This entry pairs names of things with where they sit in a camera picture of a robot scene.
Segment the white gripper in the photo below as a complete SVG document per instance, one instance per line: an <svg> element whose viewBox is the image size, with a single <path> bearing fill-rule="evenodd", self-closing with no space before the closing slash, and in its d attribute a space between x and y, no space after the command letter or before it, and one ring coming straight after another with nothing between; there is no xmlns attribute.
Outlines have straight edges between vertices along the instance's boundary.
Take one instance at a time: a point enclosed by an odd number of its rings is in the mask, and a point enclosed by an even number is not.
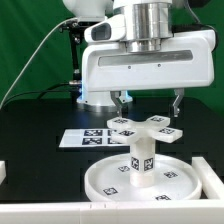
<svg viewBox="0 0 224 224"><path fill-rule="evenodd" d="M177 117L185 90L214 80L212 51L215 32L176 33L162 41L157 52L129 53L123 43L90 45L83 54L83 87L89 92L111 91L122 116L122 90L175 89L170 116Z"/></svg>

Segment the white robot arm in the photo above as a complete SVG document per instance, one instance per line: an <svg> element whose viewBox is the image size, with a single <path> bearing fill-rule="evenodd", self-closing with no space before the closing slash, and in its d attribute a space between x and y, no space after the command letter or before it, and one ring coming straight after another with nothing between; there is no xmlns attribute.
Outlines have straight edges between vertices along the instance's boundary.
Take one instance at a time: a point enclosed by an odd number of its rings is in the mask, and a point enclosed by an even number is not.
<svg viewBox="0 0 224 224"><path fill-rule="evenodd" d="M214 28L196 23L172 30L171 10L188 0L62 0L84 28L82 87L77 104L90 111L116 111L132 101L130 90L172 89L179 113L184 90L214 80Z"/></svg>

